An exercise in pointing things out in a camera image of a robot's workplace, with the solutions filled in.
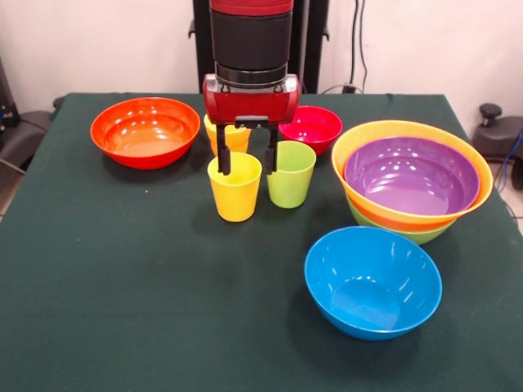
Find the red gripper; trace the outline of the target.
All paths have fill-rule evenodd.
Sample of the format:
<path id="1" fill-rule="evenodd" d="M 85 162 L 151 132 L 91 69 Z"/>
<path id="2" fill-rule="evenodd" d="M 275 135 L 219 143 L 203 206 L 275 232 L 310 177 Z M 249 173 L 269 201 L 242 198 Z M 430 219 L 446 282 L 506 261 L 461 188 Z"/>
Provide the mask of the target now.
<path id="1" fill-rule="evenodd" d="M 269 124 L 290 123 L 300 99 L 299 81 L 295 74 L 273 87 L 244 89 L 221 83 L 216 74 L 206 74 L 203 80 L 203 101 L 206 115 L 217 125 L 218 171 L 229 175 L 230 149 L 226 145 L 226 125 L 236 124 L 238 118 L 261 118 Z M 279 127 L 268 127 L 269 144 L 265 152 L 267 175 L 277 171 Z"/>

